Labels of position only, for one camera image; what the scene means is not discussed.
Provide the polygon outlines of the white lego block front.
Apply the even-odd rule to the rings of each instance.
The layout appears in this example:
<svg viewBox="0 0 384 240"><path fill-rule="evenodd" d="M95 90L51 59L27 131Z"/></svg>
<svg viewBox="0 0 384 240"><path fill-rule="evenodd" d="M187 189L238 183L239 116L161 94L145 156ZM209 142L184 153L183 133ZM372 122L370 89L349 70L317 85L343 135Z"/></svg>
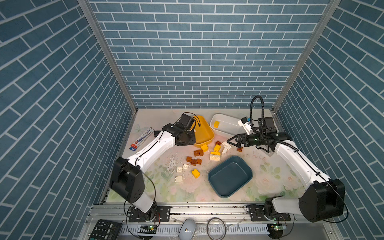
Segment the white lego block front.
<svg viewBox="0 0 384 240"><path fill-rule="evenodd" d="M176 183L182 183L183 182L183 176L176 176L175 177L175 182Z"/></svg>

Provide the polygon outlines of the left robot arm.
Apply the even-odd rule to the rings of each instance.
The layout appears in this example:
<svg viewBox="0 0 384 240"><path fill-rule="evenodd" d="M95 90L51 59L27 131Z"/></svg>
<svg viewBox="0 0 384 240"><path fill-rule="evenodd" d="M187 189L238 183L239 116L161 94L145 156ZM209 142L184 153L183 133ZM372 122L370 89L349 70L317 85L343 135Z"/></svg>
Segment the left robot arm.
<svg viewBox="0 0 384 240"><path fill-rule="evenodd" d="M126 159L116 159L109 182L110 189L137 208L147 220L151 220L157 213L157 203L156 198L145 193L145 172L170 148L194 145L197 126L201 126L198 117L185 112L175 123L163 126L155 139L142 150Z"/></svg>

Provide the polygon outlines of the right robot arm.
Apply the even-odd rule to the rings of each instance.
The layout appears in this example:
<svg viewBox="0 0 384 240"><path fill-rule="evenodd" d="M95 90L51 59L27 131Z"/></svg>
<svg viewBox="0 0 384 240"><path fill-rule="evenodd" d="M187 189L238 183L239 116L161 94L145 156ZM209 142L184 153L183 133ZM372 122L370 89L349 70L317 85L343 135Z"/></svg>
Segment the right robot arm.
<svg viewBox="0 0 384 240"><path fill-rule="evenodd" d="M302 215L311 223L330 222L348 212L345 204L345 185L339 179L331 179L317 168L284 133L237 134L227 140L228 144L240 147L268 146L294 171L305 187L300 198L273 197L265 201L266 217L278 214Z"/></svg>

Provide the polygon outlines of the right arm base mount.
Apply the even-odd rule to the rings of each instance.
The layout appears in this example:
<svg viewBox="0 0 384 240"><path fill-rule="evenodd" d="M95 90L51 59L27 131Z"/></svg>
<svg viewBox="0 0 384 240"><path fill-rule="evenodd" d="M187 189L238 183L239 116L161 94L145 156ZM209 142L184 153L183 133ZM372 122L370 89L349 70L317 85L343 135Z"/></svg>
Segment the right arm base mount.
<svg viewBox="0 0 384 240"><path fill-rule="evenodd" d="M245 207L246 212L250 215L252 222L262 221L291 221L291 216L286 213L277 213L270 207L264 205L250 204Z"/></svg>

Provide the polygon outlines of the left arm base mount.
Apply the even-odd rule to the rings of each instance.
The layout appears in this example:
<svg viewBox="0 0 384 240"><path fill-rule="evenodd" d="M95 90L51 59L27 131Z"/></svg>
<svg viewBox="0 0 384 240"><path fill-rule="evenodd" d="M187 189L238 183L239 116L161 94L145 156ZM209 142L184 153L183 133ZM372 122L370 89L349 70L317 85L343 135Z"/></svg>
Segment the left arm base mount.
<svg viewBox="0 0 384 240"><path fill-rule="evenodd" d="M142 212L135 206L131 206L128 210L130 223L169 222L170 214L170 206L157 206L156 209L151 208L147 213Z"/></svg>

